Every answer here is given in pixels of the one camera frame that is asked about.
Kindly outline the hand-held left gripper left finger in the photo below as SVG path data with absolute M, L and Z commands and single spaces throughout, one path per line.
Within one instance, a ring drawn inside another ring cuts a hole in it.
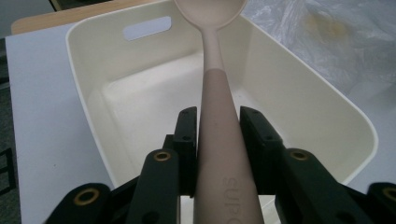
M 163 147 L 147 155 L 125 224 L 180 223 L 180 198 L 195 191 L 196 148 L 197 108 L 192 106 L 179 112 Z

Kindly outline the cream plastic bin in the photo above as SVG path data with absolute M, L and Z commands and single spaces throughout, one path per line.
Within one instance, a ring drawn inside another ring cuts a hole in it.
M 340 91 L 245 17 L 219 31 L 237 106 L 262 112 L 287 147 L 313 153 L 349 182 L 374 156 L 370 120 Z M 66 37 L 78 95 L 112 183 L 136 177 L 149 152 L 199 106 L 199 31 L 174 0 L 160 0 L 78 22 Z

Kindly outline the beige silicone spoon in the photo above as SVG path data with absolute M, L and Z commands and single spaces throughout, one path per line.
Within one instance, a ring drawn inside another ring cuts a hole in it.
M 247 0 L 174 0 L 203 39 L 204 75 L 194 224 L 264 224 L 248 153 L 225 72 L 218 31 Z

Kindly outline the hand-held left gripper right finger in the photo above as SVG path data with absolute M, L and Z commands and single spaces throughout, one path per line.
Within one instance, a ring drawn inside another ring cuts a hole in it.
M 260 111 L 242 106 L 240 126 L 257 191 L 275 197 L 282 224 L 373 224 L 317 157 L 285 147 Z

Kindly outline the clear plastic bag smiley print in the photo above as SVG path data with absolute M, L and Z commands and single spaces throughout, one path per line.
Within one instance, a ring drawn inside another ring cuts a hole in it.
M 396 103 L 396 0 L 248 0 L 243 15 L 339 91 Z

